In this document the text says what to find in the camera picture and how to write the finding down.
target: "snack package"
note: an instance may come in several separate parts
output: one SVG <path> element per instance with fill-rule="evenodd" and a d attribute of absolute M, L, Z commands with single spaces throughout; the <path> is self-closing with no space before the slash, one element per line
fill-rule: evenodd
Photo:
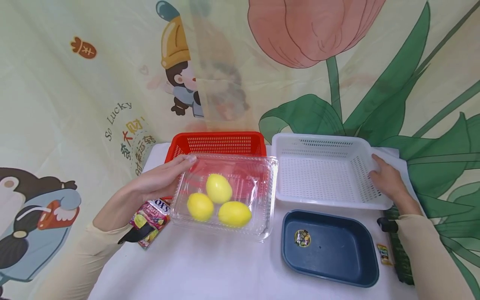
<path fill-rule="evenodd" d="M 157 234 L 170 221 L 170 206 L 164 199 L 149 200 L 133 215 L 130 224 L 136 229 L 142 228 L 148 223 L 154 230 L 148 236 L 140 240 L 140 246 L 147 250 Z"/>
<path fill-rule="evenodd" d="M 377 244 L 378 252 L 380 252 L 380 261 L 385 265 L 393 265 L 388 256 L 388 248 L 385 245 Z"/>

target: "pink tulip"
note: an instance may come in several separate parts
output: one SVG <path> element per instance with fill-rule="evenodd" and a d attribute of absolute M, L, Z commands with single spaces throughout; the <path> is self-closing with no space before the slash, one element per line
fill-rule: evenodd
<path fill-rule="evenodd" d="M 248 23 L 273 60 L 309 68 L 355 46 L 385 0 L 249 0 Z"/>

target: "blue plastic tray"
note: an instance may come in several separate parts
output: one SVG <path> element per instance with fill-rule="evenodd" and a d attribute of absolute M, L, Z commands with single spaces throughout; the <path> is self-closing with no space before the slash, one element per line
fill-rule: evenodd
<path fill-rule="evenodd" d="M 283 219 L 282 255 L 302 274 L 361 288 L 378 280 L 372 236 L 350 218 L 292 210 Z"/>

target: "person's left hand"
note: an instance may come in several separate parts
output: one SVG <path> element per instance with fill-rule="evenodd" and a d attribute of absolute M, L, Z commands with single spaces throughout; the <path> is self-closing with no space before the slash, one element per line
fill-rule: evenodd
<path fill-rule="evenodd" d="M 145 201 L 173 196 L 178 176 L 190 169 L 195 161 L 193 155 L 181 155 L 141 174 L 110 198 L 93 220 L 93 225 L 101 231 L 124 227 Z"/>

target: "fingernail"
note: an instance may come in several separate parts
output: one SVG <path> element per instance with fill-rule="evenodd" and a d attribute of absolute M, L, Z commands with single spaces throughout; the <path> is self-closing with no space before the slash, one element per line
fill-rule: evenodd
<path fill-rule="evenodd" d="M 194 163 L 197 160 L 197 157 L 195 155 L 187 155 L 187 160 Z"/>

